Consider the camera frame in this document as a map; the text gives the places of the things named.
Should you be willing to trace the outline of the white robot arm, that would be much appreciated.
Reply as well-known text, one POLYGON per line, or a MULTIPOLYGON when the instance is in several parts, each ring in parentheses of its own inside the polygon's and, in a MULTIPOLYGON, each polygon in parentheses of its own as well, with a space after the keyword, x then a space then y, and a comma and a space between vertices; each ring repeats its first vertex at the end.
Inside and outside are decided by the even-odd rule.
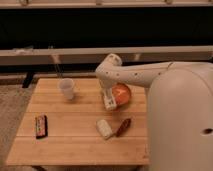
POLYGON ((124 66, 109 54, 95 70, 108 110, 112 86, 145 87, 149 171, 213 171, 213 63, 124 66))

